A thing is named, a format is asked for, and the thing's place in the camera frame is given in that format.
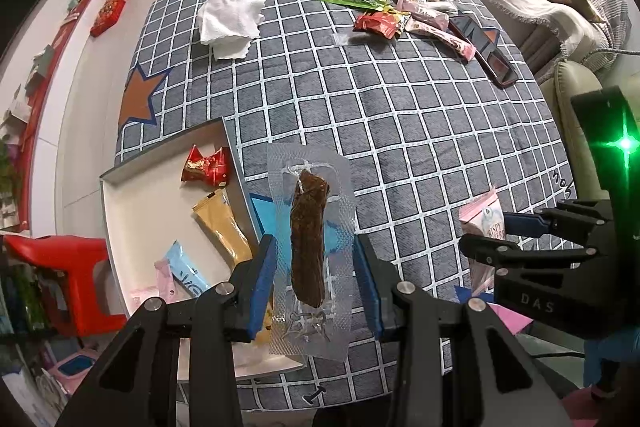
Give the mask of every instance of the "red plastic stool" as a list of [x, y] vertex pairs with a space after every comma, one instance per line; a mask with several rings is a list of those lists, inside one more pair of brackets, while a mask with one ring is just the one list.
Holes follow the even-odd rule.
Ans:
[[44, 299], [47, 315], [62, 335], [84, 337], [108, 333], [121, 329], [127, 322], [125, 315], [105, 315], [98, 305], [94, 266], [108, 259], [105, 240], [75, 235], [47, 235], [39, 239], [5, 235], [4, 244], [25, 263], [65, 272], [62, 291], [71, 322], [61, 319], [55, 299]]

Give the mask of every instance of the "storage box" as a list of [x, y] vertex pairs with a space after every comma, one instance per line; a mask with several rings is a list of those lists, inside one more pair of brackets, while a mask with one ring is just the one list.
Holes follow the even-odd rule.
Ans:
[[[135, 311], [129, 298], [133, 290], [156, 284], [154, 262], [167, 252], [175, 240], [212, 285], [228, 280], [230, 268], [207, 232], [194, 219], [191, 208], [211, 192], [201, 182], [180, 181], [182, 167], [193, 144], [203, 155], [229, 146], [222, 119], [184, 130], [145, 152], [105, 172], [100, 177], [102, 206], [107, 231], [111, 268], [127, 315]], [[253, 207], [248, 203], [238, 154], [231, 147], [233, 173], [226, 186], [238, 227], [256, 251], [260, 233]], [[268, 346], [260, 346], [262, 358], [252, 360], [254, 344], [234, 345], [236, 378], [260, 376], [300, 369], [299, 357], [270, 355]], [[239, 365], [239, 359], [245, 359]], [[180, 344], [178, 379], [187, 380], [189, 341]]]

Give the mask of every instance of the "table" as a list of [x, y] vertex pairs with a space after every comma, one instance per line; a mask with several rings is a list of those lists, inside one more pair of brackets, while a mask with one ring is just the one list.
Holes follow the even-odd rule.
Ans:
[[[503, 210], [530, 212], [574, 196], [551, 113], [506, 34], [500, 47], [521, 79], [500, 90], [476, 60], [462, 65], [439, 42], [403, 34], [395, 48], [334, 47], [332, 33], [350, 31], [353, 10], [267, 0], [248, 56], [215, 61], [198, 42], [195, 14], [204, 1], [158, 0], [149, 10], [131, 67], [140, 63], [146, 74], [173, 69], [152, 95], [158, 124], [126, 124], [116, 163], [217, 116], [234, 122], [230, 142], [257, 194], [270, 193], [267, 142], [336, 150], [351, 163], [356, 230], [369, 233], [378, 256], [396, 264], [403, 279], [450, 300], [455, 285], [469, 284], [456, 241], [462, 204], [490, 183]], [[459, 5], [481, 26], [498, 26], [479, 0]], [[535, 247], [564, 243], [548, 235], [524, 243]], [[354, 292], [346, 362], [311, 358], [294, 373], [241, 381], [243, 409], [322, 407], [391, 390], [397, 346], [373, 340], [357, 285]], [[441, 350], [444, 370], [451, 365], [448, 342]], [[319, 386], [324, 391], [315, 397]]]

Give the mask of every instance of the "pink snack package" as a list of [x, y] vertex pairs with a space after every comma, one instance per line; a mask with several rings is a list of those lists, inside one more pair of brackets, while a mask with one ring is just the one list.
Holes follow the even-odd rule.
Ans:
[[130, 292], [134, 311], [140, 308], [142, 303], [151, 297], [158, 297], [158, 286], [147, 286]]
[[[495, 187], [460, 207], [463, 233], [473, 233], [494, 239], [504, 239], [504, 216]], [[469, 259], [472, 295], [476, 296], [494, 286], [494, 268]]]
[[465, 42], [449, 33], [446, 33], [437, 28], [433, 28], [428, 24], [417, 21], [413, 16], [409, 19], [409, 22], [404, 27], [409, 33], [415, 33], [417, 35], [425, 35], [427, 37], [436, 37], [444, 42], [450, 48], [453, 48], [458, 55], [464, 58], [467, 62], [470, 61], [476, 54], [476, 47], [469, 42]]
[[414, 1], [398, 0], [396, 7], [399, 11], [409, 12], [417, 21], [425, 22], [439, 30], [446, 30], [449, 27], [449, 16], [446, 13], [432, 10]]
[[158, 284], [158, 294], [164, 302], [170, 304], [178, 300], [175, 290], [174, 275], [171, 273], [168, 259], [161, 259], [154, 263], [156, 267], [156, 282]]

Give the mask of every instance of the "red snack bag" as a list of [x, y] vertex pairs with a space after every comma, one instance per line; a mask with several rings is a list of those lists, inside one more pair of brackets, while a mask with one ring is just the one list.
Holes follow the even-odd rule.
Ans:
[[180, 181], [202, 180], [213, 188], [225, 187], [231, 169], [229, 147], [221, 147], [211, 156], [202, 156], [194, 145], [182, 168]]
[[370, 30], [387, 39], [392, 39], [398, 31], [398, 19], [387, 12], [374, 12], [372, 14], [361, 15], [353, 25], [354, 30]]

